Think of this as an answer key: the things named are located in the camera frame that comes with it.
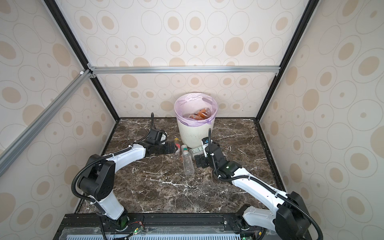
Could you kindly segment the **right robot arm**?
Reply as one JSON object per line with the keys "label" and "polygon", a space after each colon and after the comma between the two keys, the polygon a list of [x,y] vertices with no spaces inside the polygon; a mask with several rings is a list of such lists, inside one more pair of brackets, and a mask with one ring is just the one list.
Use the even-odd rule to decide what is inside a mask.
{"label": "right robot arm", "polygon": [[238,187],[260,201],[266,209],[245,207],[240,218],[249,227],[273,230],[282,240],[309,240],[310,226],[324,239],[319,224],[311,217],[303,198],[296,192],[278,190],[253,176],[239,163],[227,160],[219,144],[212,140],[212,131],[202,139],[204,155],[198,158],[198,167],[210,167],[221,182]]}

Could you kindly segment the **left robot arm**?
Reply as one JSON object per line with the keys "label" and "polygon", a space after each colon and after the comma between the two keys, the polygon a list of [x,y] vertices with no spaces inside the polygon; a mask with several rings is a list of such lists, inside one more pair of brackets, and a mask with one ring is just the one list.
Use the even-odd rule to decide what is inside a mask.
{"label": "left robot arm", "polygon": [[135,161],[177,151],[175,142],[168,141],[167,133],[155,127],[154,113],[151,113],[151,126],[144,137],[118,152],[90,156],[86,166],[75,175],[71,191],[74,196],[95,205],[109,220],[121,225],[128,221],[128,217],[126,209],[113,193],[116,172]]}

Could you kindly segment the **brown tea bottle orange label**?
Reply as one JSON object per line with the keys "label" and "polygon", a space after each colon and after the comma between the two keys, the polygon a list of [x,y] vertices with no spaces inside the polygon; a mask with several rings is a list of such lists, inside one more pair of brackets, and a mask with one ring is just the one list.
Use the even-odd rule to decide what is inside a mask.
{"label": "brown tea bottle orange label", "polygon": [[188,115],[189,119],[200,121],[200,120],[206,120],[211,117],[211,110],[209,108],[204,108],[201,110],[198,110],[197,112]]}

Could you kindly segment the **clear bottle white cap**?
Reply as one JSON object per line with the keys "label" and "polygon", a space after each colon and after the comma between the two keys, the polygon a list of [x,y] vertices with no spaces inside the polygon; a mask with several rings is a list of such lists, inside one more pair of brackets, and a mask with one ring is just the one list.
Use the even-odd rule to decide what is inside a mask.
{"label": "clear bottle white cap", "polygon": [[186,176],[191,176],[195,173],[192,155],[190,154],[186,145],[181,146],[183,167]]}

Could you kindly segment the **small bottle pink cap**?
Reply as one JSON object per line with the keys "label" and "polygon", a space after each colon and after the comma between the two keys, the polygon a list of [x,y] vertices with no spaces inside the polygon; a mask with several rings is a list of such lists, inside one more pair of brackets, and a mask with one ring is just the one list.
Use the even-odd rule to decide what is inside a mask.
{"label": "small bottle pink cap", "polygon": [[178,138],[175,138],[174,143],[176,147],[175,155],[179,158],[181,156],[181,142]]}

